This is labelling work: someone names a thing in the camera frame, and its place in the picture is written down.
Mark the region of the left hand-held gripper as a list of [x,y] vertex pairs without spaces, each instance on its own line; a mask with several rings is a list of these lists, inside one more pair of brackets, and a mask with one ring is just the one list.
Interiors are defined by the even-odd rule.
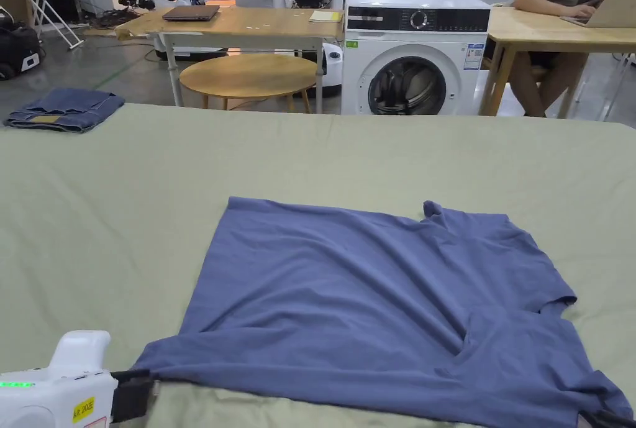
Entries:
[[143,417],[152,376],[103,368],[110,341],[103,330],[67,332],[47,367],[1,374],[1,427],[111,427]]

